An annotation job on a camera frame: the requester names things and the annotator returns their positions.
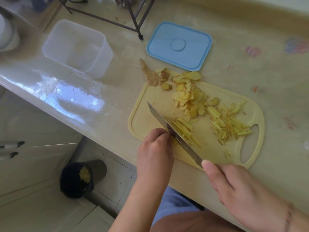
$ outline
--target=knife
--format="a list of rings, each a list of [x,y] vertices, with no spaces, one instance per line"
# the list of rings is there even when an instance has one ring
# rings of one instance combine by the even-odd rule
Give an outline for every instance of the knife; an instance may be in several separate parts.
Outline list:
[[[172,137],[182,146],[182,148],[194,159],[198,166],[202,167],[202,158],[189,146],[188,143],[173,129],[173,127],[164,119],[157,111],[154,109],[149,102],[147,102],[148,107],[152,115],[160,122],[160,124],[171,134]]]

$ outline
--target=cutting board handle hole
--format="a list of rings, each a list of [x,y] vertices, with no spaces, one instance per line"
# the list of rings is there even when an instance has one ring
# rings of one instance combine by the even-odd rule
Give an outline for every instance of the cutting board handle hole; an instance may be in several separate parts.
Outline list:
[[[260,129],[257,124],[253,125],[250,130],[251,134],[246,135],[243,140],[243,144],[240,149],[240,161],[244,164],[246,163],[250,157],[252,156],[255,147],[257,146],[257,141],[259,139]]]

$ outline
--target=cutting board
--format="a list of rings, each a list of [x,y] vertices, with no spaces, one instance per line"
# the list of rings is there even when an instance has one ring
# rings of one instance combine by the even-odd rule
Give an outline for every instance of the cutting board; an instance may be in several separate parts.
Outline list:
[[[179,75],[179,73],[171,70],[168,70],[168,72],[172,76]],[[160,86],[153,87],[145,83],[128,120],[129,131],[137,139],[144,140],[152,129],[162,127],[150,113],[147,101],[150,102],[170,124],[172,124],[172,121],[175,120],[176,117],[184,118],[184,112],[175,107],[174,100],[172,99],[172,94],[176,91],[176,86],[172,81],[168,81],[168,83],[173,85],[173,89],[170,91],[165,91],[161,89]],[[238,140],[228,141],[226,145],[219,144],[216,136],[211,131],[211,122],[209,121],[210,115],[206,114],[204,116],[198,116],[198,122],[192,124],[194,130],[193,134],[202,146],[199,148],[197,145],[193,145],[192,148],[202,159],[210,160],[213,163],[228,163],[229,160],[224,153],[224,150],[228,150],[231,154],[230,159],[232,163],[249,168],[260,152],[265,135],[265,120],[261,108],[256,102],[249,98],[205,82],[195,82],[195,85],[206,95],[209,95],[208,100],[218,97],[220,99],[220,104],[225,104],[227,107],[230,107],[232,103],[237,105],[242,101],[246,101],[242,111],[237,114],[236,118],[240,122],[251,127],[257,124],[259,126],[259,135],[256,147],[249,160],[242,163],[240,160],[240,151],[244,137],[240,137]],[[173,143],[172,145],[175,158],[202,170],[179,144]]]

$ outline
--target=cabinet handle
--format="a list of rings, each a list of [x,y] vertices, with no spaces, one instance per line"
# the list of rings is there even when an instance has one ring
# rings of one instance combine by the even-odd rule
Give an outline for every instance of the cabinet handle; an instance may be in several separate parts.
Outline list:
[[[16,143],[8,143],[4,145],[0,145],[0,149],[13,149],[13,148],[18,148],[21,145],[25,144],[24,141],[21,142],[16,142]]]
[[[10,160],[10,159],[14,158],[17,155],[18,155],[18,152],[12,152],[10,154],[6,154],[4,156],[0,156],[0,161],[2,161],[2,160]]]

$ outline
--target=blue clothing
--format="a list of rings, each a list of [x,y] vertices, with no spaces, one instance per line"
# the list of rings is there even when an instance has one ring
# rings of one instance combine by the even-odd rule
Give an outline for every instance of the blue clothing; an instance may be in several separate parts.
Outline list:
[[[172,187],[167,187],[151,226],[161,218],[171,214],[203,210],[195,205],[197,203],[194,203],[194,201],[188,199]]]

